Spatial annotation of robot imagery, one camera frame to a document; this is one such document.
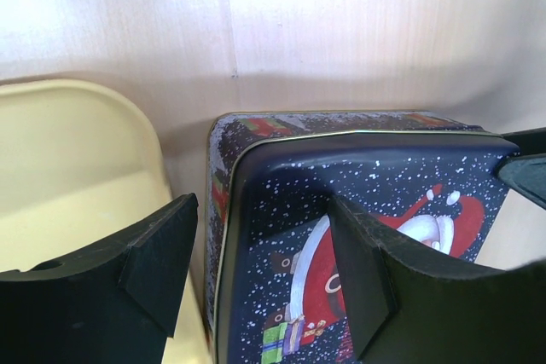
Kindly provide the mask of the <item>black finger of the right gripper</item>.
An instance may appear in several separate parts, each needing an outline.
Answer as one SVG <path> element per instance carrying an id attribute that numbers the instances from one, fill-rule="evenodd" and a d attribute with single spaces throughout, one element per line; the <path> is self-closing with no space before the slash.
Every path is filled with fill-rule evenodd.
<path id="1" fill-rule="evenodd" d="M 545 128 L 502 134 L 520 153 L 497 167 L 497 178 L 538 206 L 545 206 Z"/>

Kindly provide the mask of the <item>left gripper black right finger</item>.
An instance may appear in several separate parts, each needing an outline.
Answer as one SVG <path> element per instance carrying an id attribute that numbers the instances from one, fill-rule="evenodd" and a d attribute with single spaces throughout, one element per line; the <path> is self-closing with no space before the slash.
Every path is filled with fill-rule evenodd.
<path id="1" fill-rule="evenodd" d="M 544 261 L 500 270 L 450 257 L 340 196 L 328 216 L 358 361 L 544 362 Z"/>

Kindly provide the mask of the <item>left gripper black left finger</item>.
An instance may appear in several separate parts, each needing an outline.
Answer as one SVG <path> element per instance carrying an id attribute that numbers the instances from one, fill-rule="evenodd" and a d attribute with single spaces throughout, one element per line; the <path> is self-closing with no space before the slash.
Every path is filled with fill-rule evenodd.
<path id="1" fill-rule="evenodd" d="M 2 272 L 2 362 L 161 362 L 197 214 L 196 196 L 185 194 L 81 249 L 26 272 Z"/>

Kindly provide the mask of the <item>gold tin lid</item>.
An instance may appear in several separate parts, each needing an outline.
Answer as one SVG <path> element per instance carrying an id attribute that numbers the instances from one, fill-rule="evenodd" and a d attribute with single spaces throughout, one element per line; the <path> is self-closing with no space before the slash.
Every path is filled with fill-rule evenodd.
<path id="1" fill-rule="evenodd" d="M 218 362 L 354 362 L 330 199 L 472 262 L 508 192 L 494 170 L 517 151 L 482 131 L 339 133 L 248 149 L 218 272 Z"/>

